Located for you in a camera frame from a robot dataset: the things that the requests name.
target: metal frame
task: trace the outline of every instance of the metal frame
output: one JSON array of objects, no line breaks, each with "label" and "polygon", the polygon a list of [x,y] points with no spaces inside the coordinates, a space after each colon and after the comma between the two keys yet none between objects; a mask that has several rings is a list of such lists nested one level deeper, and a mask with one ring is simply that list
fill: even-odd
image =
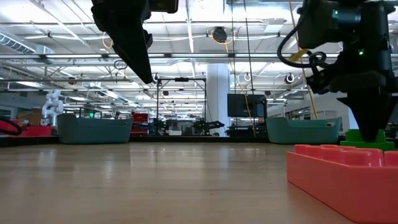
[{"label": "metal frame", "polygon": [[[160,77],[157,79],[157,81],[156,81],[156,120],[159,120],[159,92],[161,90],[163,90],[164,86],[169,84],[170,81],[180,82],[178,79],[179,78],[160,78]],[[207,105],[207,91],[206,91],[207,83],[206,83],[206,78],[184,78],[184,79],[188,80],[188,82],[189,81],[194,81],[199,86],[199,88],[194,88],[191,91],[204,91],[205,92],[205,98],[204,98],[205,105],[204,105],[204,108],[205,108],[205,120],[206,120],[206,105]],[[166,81],[166,82],[164,84],[162,84],[162,88],[161,88],[160,84],[162,83],[162,81]],[[198,84],[197,81],[203,81],[205,83],[205,87],[203,88],[200,84]],[[189,89],[179,89],[178,91],[189,91]]]}]

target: yellow cable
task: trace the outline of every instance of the yellow cable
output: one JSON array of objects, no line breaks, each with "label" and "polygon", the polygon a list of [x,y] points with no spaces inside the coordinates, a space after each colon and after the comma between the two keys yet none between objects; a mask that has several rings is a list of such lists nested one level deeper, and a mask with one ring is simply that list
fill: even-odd
[{"label": "yellow cable", "polygon": [[220,42],[218,42],[217,40],[214,39],[213,33],[214,33],[214,31],[212,30],[211,33],[210,33],[210,37],[213,39],[214,42],[216,42],[217,44],[221,44],[221,45],[228,45],[228,44],[230,44],[230,43],[233,41],[233,38],[234,38],[234,36],[235,36],[235,31],[234,31],[234,35],[233,35],[233,37],[232,37],[232,40],[230,40],[230,41],[227,42],[227,43],[220,43]]},{"label": "yellow cable", "polygon": [[111,45],[110,46],[107,46],[106,44],[105,44],[105,32],[104,32],[104,35],[103,35],[103,38],[102,38],[102,44],[104,45],[104,47],[105,48],[107,48],[107,49],[110,49],[110,48],[112,48],[112,45],[113,45],[113,40],[111,39]]},{"label": "yellow cable", "polygon": [[[229,51],[228,51],[228,44],[230,44],[230,43],[233,41],[233,39],[235,38],[235,31],[234,31],[232,40],[230,40],[230,41],[227,42],[227,43],[220,43],[220,42],[218,42],[217,40],[215,40],[214,37],[213,37],[213,33],[214,33],[214,31],[212,30],[211,33],[210,33],[210,37],[213,39],[213,41],[216,42],[217,44],[225,45],[225,50],[226,50],[227,53],[229,53]],[[248,113],[249,113],[249,117],[250,117],[250,122],[252,123],[252,126],[253,126],[253,136],[256,136],[256,130],[254,129],[254,122],[255,122],[255,121],[254,121],[254,119],[252,120],[252,118],[251,118],[250,109],[249,109],[248,97],[246,96],[246,92],[243,91],[243,88],[242,88],[241,84],[240,84],[240,83],[238,82],[238,80],[236,79],[236,76],[235,76],[235,80],[236,80],[236,82],[238,83],[239,87],[241,88],[241,90],[242,90],[242,92],[243,92],[243,94],[244,94],[244,100],[246,101],[246,108],[248,109]]]},{"label": "yellow cable", "polygon": [[[290,7],[290,14],[292,16],[293,28],[294,28],[294,27],[296,27],[296,23],[294,21],[294,16],[293,16],[292,0],[289,0],[289,7]],[[296,42],[297,42],[297,50],[298,50],[297,54],[298,54],[298,53],[302,52],[302,49],[299,47],[299,37],[298,37],[297,33],[295,33],[295,38],[296,38]],[[304,68],[303,68],[303,75],[304,75],[304,84],[307,86],[308,93],[310,94],[311,105],[312,105],[313,113],[315,115],[315,119],[318,119],[318,113],[317,113],[317,109],[315,107],[315,102],[313,100],[312,90],[310,88],[310,85],[307,85],[307,80],[306,80],[307,73]]]},{"label": "yellow cable", "polygon": [[251,125],[252,125],[252,127],[253,127],[253,136],[256,136],[256,130],[254,129],[254,122],[256,122],[256,121],[255,121],[254,119],[253,119],[253,120],[251,119],[248,97],[246,96],[246,92],[243,91],[243,88],[242,88],[241,84],[240,84],[239,81],[236,79],[236,76],[235,76],[235,82],[238,83],[239,87],[241,88],[241,90],[242,90],[242,92],[243,92],[244,100],[246,101],[246,108],[248,109],[250,122],[251,122]]}]

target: green lego brick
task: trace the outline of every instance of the green lego brick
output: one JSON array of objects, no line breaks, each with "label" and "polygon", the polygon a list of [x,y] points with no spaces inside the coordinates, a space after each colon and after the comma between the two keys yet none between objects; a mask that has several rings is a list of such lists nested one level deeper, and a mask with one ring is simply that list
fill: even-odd
[{"label": "green lego brick", "polygon": [[383,130],[379,130],[377,138],[374,142],[364,142],[361,133],[357,129],[350,129],[346,132],[346,140],[341,141],[342,146],[355,146],[359,148],[381,149],[383,151],[395,150],[393,142],[386,141],[386,134]]}]

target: black cable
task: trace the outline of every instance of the black cable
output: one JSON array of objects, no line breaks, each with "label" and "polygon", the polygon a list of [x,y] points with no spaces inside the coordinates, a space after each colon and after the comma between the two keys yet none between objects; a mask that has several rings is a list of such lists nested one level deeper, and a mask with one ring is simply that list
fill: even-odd
[{"label": "black cable", "polygon": [[[229,63],[231,64],[231,68],[234,70],[234,83],[235,83],[235,91],[234,94],[236,95],[236,57],[235,57],[235,36],[238,36],[239,30],[242,27],[238,28],[236,34],[234,33],[234,1],[231,1],[231,14],[232,14],[232,51],[234,53],[234,66],[232,66],[231,58],[228,57]],[[236,125],[238,125],[238,117],[235,117]]]},{"label": "black cable", "polygon": [[14,128],[16,128],[17,131],[9,131],[9,130],[5,130],[5,129],[0,129],[0,133],[4,133],[4,134],[8,134],[8,135],[13,135],[13,136],[18,136],[18,135],[22,134],[22,128],[21,128],[18,124],[16,124],[16,123],[10,121],[9,119],[0,117],[0,122],[1,122],[1,121],[2,121],[2,122],[5,122],[5,123],[7,123],[7,124],[10,124],[10,125],[13,126]]},{"label": "black cable", "polygon": [[311,7],[309,4],[307,4],[307,9],[304,10],[304,14],[302,15],[302,18],[298,20],[297,25],[286,35],[286,37],[282,40],[282,42],[279,44],[278,49],[277,49],[277,56],[279,58],[279,60],[281,62],[283,62],[286,65],[289,65],[291,67],[295,67],[295,68],[312,68],[312,67],[316,67],[316,66],[321,66],[321,67],[326,67],[326,59],[327,56],[325,53],[323,52],[315,52],[314,54],[310,55],[310,63],[295,63],[292,62],[288,59],[286,59],[283,55],[282,55],[282,49],[284,48],[285,44],[287,43],[287,41],[293,37],[293,35],[299,30],[299,28],[301,27],[301,25],[303,24],[304,20],[308,17],[308,14],[311,10]]},{"label": "black cable", "polygon": [[[246,14],[246,0],[243,0],[243,6],[244,6],[244,13]],[[253,75],[252,75],[252,68],[251,68],[251,55],[250,55],[250,40],[249,40],[249,23],[248,23],[248,17],[247,15],[245,16],[246,20],[246,33],[248,37],[248,52],[249,52],[249,67],[250,67],[250,82],[251,82],[251,92],[252,95],[254,96],[254,88],[253,88]],[[256,137],[256,104],[253,104],[253,137]]]}]

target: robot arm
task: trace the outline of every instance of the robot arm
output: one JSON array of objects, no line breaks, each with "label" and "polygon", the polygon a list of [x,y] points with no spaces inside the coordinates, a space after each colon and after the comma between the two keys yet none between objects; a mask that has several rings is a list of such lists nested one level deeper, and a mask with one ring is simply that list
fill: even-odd
[{"label": "robot arm", "polygon": [[51,125],[55,126],[57,122],[57,115],[62,114],[63,102],[61,100],[58,100],[60,94],[60,90],[54,90],[53,92],[48,93],[45,96],[46,102],[42,108],[43,119],[40,122],[42,126],[46,126],[49,124],[49,117],[52,118]]},{"label": "robot arm", "polygon": [[[314,93],[347,93],[339,100],[351,108],[366,142],[373,142],[379,129],[386,127],[397,104],[391,94],[398,91],[398,82],[392,71],[387,18],[394,11],[387,1],[306,0],[298,11],[296,28],[277,51],[287,65],[312,69],[307,84]],[[309,63],[291,62],[283,58],[281,51],[296,32],[302,49],[342,42],[343,51],[331,64],[326,62],[324,52],[308,52]]]},{"label": "robot arm", "polygon": [[153,82],[147,49],[152,34],[142,28],[151,11],[175,13],[178,0],[92,0],[98,29],[113,40],[114,51],[146,84]]}]

